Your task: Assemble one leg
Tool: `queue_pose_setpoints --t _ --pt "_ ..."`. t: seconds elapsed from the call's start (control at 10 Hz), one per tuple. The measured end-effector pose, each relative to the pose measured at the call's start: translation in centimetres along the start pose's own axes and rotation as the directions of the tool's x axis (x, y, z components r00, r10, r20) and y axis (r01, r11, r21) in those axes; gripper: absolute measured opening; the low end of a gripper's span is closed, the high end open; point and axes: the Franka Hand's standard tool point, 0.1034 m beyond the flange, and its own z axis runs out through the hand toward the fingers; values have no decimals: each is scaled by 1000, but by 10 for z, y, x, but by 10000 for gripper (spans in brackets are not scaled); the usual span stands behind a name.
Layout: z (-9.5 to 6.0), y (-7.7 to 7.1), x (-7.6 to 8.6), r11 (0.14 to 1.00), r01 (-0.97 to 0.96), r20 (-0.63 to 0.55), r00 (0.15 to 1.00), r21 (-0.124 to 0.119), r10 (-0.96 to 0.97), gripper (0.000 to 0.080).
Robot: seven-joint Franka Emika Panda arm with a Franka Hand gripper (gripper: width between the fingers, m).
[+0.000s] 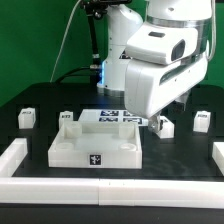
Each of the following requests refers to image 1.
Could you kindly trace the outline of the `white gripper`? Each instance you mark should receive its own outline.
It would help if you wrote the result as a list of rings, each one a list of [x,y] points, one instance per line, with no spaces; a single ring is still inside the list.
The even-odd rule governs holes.
[[[163,66],[132,59],[125,75],[125,108],[137,116],[151,117],[148,128],[158,133],[163,121],[156,113],[203,80],[207,65],[205,53],[188,65],[177,61]]]

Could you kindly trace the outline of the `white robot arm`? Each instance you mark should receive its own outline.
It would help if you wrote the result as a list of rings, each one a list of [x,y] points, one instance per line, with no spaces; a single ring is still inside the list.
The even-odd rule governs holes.
[[[146,0],[146,16],[112,0],[108,56],[98,88],[124,96],[125,108],[162,129],[161,110],[185,104],[202,81],[216,47],[215,0]]]

